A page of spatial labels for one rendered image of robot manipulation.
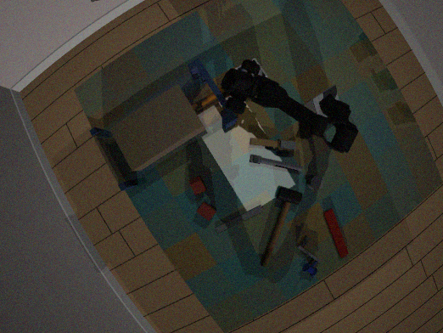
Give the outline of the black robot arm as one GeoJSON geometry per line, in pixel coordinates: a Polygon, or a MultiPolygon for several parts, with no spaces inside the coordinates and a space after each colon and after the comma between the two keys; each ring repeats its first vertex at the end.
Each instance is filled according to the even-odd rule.
{"type": "Polygon", "coordinates": [[[248,72],[229,69],[221,81],[222,90],[237,93],[247,91],[247,98],[251,102],[267,108],[279,108],[294,118],[318,137],[322,138],[331,150],[339,153],[348,153],[356,139],[358,130],[356,125],[349,121],[350,108],[345,102],[336,100],[328,95],[320,101],[322,112],[329,117],[317,115],[302,104],[290,98],[286,90],[279,83],[267,79],[265,76],[252,76],[248,72]],[[258,94],[255,98],[255,94],[258,94]],[[329,124],[334,125],[336,134],[331,143],[323,137],[324,130],[329,124]]]}

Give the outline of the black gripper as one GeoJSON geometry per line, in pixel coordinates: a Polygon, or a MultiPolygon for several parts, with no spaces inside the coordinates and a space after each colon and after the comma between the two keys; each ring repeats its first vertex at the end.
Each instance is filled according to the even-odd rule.
{"type": "MultiPolygon", "coordinates": [[[[257,63],[254,63],[253,61],[246,59],[243,60],[243,63],[241,64],[241,69],[246,69],[248,73],[250,74],[256,74],[258,75],[261,67],[257,63]]],[[[243,114],[246,103],[243,102],[247,99],[247,91],[241,90],[237,93],[234,93],[233,91],[230,92],[231,98],[228,98],[226,103],[226,109],[232,110],[238,114],[243,114]]]]}

